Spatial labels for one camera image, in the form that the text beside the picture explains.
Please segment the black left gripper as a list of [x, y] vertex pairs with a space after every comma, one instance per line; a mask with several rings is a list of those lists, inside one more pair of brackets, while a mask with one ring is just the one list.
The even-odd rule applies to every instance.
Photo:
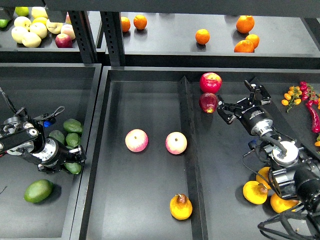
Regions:
[[43, 150], [36, 157], [41, 160], [37, 164], [38, 170], [45, 173], [69, 172], [65, 163], [78, 163], [83, 168], [87, 159], [81, 145], [69, 149], [56, 139], [46, 139]]

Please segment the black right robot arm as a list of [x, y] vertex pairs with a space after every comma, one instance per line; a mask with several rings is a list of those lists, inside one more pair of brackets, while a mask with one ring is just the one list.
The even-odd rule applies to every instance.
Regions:
[[320, 157], [305, 145], [275, 128], [264, 108], [271, 103], [265, 87], [244, 81], [249, 97], [226, 103], [219, 95], [216, 111], [230, 125], [239, 120], [257, 140], [248, 145], [256, 157], [269, 166], [260, 176], [283, 201], [297, 204], [258, 224], [260, 233], [274, 240], [318, 240], [320, 238]]

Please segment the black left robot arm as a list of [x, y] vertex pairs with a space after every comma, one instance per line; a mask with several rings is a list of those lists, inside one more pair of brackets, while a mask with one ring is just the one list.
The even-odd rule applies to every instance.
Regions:
[[13, 116], [0, 125], [0, 154], [18, 156], [37, 166], [40, 172], [60, 171], [78, 174], [85, 165], [84, 148], [76, 143], [70, 149], [52, 136], [45, 136], [45, 128], [56, 122], [56, 116], [65, 110], [59, 106], [53, 113], [30, 117], [27, 109], [16, 109], [8, 95], [1, 90], [6, 105]]

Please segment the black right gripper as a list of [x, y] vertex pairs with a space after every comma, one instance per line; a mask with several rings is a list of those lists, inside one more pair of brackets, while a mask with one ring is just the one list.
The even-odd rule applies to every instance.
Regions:
[[273, 120], [262, 107], [271, 103], [271, 96], [262, 84], [257, 85], [247, 80], [244, 84], [250, 92], [248, 99], [245, 97], [236, 103], [226, 103], [218, 94], [216, 111], [226, 124], [230, 125], [237, 119], [249, 135], [261, 137], [273, 131]]

